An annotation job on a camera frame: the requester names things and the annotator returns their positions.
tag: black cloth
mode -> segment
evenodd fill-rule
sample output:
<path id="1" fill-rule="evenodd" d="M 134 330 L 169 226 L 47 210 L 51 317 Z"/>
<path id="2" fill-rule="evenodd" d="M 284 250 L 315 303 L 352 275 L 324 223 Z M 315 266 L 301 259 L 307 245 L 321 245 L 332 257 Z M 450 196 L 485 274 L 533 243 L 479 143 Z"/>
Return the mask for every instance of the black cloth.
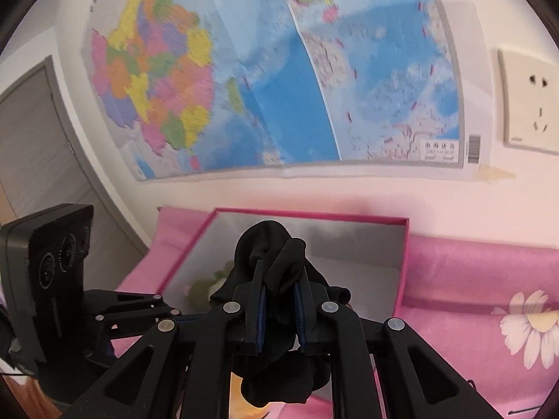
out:
<path id="1" fill-rule="evenodd" d="M 251 281 L 256 262 L 263 260 L 267 307 L 262 352 L 233 358 L 233 373 L 242 378 L 241 392 L 256 407 L 269 402 L 305 403 L 313 390 L 330 379 L 328 356 L 290 351 L 296 335 L 292 287 L 306 268 L 309 281 L 324 285 L 332 301 L 347 304 L 351 295 L 346 288 L 329 286 L 306 259 L 305 249 L 306 243 L 292 238 L 279 222 L 256 224 L 239 239 L 235 266 L 210 298 L 212 307 L 231 301 L 237 285 Z"/>

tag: wall socket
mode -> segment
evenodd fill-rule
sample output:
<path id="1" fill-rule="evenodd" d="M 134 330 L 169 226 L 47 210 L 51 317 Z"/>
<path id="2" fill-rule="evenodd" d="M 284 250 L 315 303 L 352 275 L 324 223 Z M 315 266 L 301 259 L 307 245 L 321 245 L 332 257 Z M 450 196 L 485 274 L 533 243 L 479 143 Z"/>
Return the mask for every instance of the wall socket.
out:
<path id="1" fill-rule="evenodd" d="M 559 69 L 530 55 L 499 50 L 505 143 L 559 155 Z"/>

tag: gray door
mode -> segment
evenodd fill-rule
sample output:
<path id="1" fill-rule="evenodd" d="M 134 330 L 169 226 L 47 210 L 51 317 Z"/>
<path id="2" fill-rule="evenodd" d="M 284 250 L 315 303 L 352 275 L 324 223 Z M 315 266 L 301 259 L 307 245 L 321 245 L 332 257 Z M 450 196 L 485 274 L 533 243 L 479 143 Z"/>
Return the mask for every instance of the gray door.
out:
<path id="1" fill-rule="evenodd" d="M 141 260 L 143 248 L 107 210 L 78 162 L 53 86 L 46 67 L 40 67 L 0 97 L 0 184 L 17 217 L 59 203 L 93 204 L 84 283 L 87 289 L 113 289 Z"/>

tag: white daisy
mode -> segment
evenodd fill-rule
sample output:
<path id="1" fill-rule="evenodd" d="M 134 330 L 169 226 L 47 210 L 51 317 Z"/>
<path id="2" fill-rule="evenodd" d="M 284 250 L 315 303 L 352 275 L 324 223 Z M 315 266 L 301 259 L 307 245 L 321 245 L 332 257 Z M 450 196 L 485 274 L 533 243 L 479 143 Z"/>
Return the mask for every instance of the white daisy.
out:
<path id="1" fill-rule="evenodd" d="M 512 355 L 518 353 L 524 344 L 524 367 L 531 369 L 541 355 L 542 365 L 549 369 L 555 356 L 559 356 L 559 311 L 543 306 L 547 294 L 538 290 L 524 301 L 523 293 L 516 293 L 510 300 L 509 314 L 500 307 L 493 313 L 506 315 L 501 320 L 501 333 L 505 345 Z"/>

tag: yellow flower center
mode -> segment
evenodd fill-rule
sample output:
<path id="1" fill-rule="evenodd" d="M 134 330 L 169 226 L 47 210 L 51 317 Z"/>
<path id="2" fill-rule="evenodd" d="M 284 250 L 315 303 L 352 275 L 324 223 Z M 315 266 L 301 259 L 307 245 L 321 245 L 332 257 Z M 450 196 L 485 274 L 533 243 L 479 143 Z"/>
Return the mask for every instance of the yellow flower center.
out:
<path id="1" fill-rule="evenodd" d="M 542 313 L 527 313 L 526 318 L 536 331 L 547 332 L 559 318 L 559 311 L 550 310 L 549 312 Z"/>

